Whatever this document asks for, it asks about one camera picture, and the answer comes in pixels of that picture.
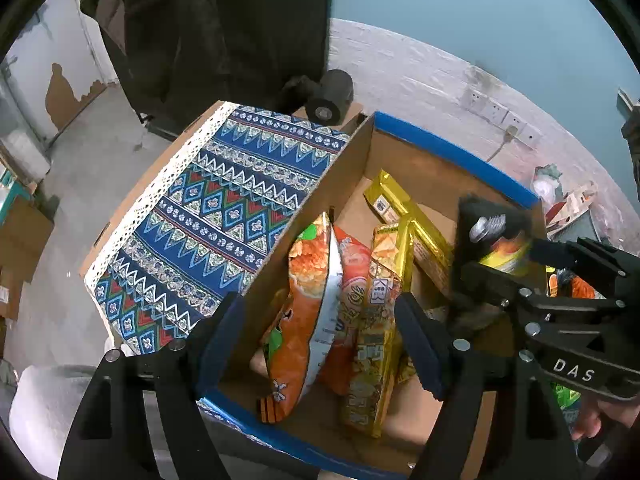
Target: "black roll of tape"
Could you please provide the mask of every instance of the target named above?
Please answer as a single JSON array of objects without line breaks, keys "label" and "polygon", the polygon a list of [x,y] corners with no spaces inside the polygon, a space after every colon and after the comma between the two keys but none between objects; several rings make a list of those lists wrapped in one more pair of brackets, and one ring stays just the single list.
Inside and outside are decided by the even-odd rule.
[{"label": "black roll of tape", "polygon": [[306,102],[306,116],[322,126],[340,124],[353,101],[353,79],[344,70],[329,70]]}]

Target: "wall socket panel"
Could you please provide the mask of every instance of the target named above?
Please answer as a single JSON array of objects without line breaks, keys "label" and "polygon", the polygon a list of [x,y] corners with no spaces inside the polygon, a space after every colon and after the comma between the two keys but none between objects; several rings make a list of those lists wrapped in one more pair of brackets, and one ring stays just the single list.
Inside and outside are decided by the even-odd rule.
[{"label": "wall socket panel", "polygon": [[504,117],[502,123],[500,124],[500,127],[505,132],[509,132],[514,137],[519,136],[520,133],[525,129],[525,126],[527,126],[527,123],[511,110],[507,111],[507,115]]},{"label": "wall socket panel", "polygon": [[537,148],[541,138],[542,134],[540,133],[540,131],[535,126],[531,126],[530,124],[526,124],[522,131],[516,137],[517,140],[519,140],[521,143],[528,146],[532,150],[535,150]]},{"label": "wall socket panel", "polygon": [[506,117],[507,111],[506,107],[489,97],[484,104],[484,108],[482,108],[480,115],[490,123],[501,127],[502,120]]},{"label": "wall socket panel", "polygon": [[462,98],[460,99],[460,104],[470,112],[480,114],[484,109],[487,99],[488,97],[482,92],[479,92],[472,86],[467,86],[465,88],[465,92],[462,94]]}]

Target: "white lace trim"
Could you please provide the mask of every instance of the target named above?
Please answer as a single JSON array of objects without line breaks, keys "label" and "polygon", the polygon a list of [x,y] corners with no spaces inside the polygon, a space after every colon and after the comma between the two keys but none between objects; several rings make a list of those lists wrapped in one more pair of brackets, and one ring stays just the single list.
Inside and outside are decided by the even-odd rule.
[{"label": "white lace trim", "polygon": [[200,149],[209,142],[209,139],[216,133],[220,126],[225,123],[226,119],[236,108],[238,108],[237,104],[224,103],[213,112],[211,117],[191,136],[191,139],[184,143],[184,146],[172,156],[167,165],[159,171],[151,184],[146,187],[134,205],[125,213],[120,224],[118,224],[91,264],[91,267],[89,267],[89,270],[84,276],[84,284],[107,327],[109,327],[108,320],[95,297],[95,286],[98,280],[104,274],[105,270],[107,270],[110,261],[113,260],[113,257],[122,248],[124,242],[133,234],[162,198],[162,195],[171,187],[171,184],[178,175],[185,170]]}]

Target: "cardboard box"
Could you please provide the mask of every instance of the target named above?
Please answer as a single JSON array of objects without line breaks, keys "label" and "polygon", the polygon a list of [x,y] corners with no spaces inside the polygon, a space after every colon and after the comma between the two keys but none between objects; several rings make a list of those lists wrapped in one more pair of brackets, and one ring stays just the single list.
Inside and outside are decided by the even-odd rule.
[{"label": "cardboard box", "polygon": [[[216,104],[192,124],[136,184],[98,237],[81,267],[82,276],[140,192],[219,106]],[[333,208],[338,226],[370,244],[373,229],[380,220],[367,205],[363,191],[381,168],[393,175],[450,242],[454,241],[458,200],[469,192],[494,202],[530,209],[534,234],[545,236],[537,197],[493,166],[429,132],[379,112],[357,128],[316,189],[293,215],[246,292],[246,322],[240,341],[225,378],[219,388],[207,393],[204,404],[218,420],[251,435],[254,440],[322,469],[359,479],[397,478],[398,474],[411,473],[409,464],[417,462],[441,406],[421,388],[417,377],[395,388],[383,436],[373,439],[349,431],[340,423],[338,407],[343,400],[322,384],[315,384],[279,425],[261,424],[255,414],[255,403],[270,393],[271,384],[263,374],[251,369],[250,361],[258,340],[276,316],[270,300],[277,290],[287,285],[287,253],[304,228],[322,211]],[[542,266],[532,268],[528,279],[533,288],[543,288]],[[419,299],[422,294],[428,294],[429,289],[428,280],[414,269],[414,294]],[[482,340],[483,347],[496,353],[513,354],[510,326],[499,326],[497,330]],[[462,478],[475,478],[478,474],[494,402],[494,394],[484,395]]]},{"label": "cardboard box", "polygon": [[18,319],[22,280],[7,268],[0,269],[0,316],[7,319]]},{"label": "cardboard box", "polygon": [[53,222],[17,196],[0,225],[0,267],[9,267],[16,278],[31,283],[52,231]]}]

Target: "blue patterned cloth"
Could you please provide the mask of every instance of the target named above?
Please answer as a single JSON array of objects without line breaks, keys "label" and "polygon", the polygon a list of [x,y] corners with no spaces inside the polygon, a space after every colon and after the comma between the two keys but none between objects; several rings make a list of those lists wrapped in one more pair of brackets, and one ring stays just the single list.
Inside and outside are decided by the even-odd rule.
[{"label": "blue patterned cloth", "polygon": [[95,297],[137,353],[186,337],[244,292],[290,217],[349,137],[239,107],[108,265]]}]

